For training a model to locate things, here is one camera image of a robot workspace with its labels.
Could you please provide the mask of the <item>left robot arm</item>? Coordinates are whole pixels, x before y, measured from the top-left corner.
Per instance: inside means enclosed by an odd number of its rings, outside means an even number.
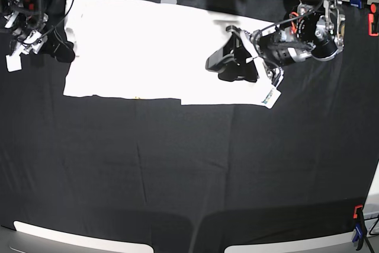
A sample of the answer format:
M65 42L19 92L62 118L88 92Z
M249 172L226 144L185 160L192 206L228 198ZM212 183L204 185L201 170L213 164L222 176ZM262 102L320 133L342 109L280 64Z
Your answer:
M222 81L267 81L277 87L284 67L312 57L328 61L344 48L342 0L299 0L285 18L253 33L226 27L226 44L205 62Z

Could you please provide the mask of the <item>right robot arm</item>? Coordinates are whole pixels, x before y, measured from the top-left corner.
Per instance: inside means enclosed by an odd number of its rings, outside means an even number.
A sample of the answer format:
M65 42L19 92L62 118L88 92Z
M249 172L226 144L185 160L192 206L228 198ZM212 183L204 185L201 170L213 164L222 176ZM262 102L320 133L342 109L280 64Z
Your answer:
M10 72L21 69L21 56L39 53L61 63L75 59L74 44L63 31L71 7L65 0L1 0L1 33L9 36L6 55Z

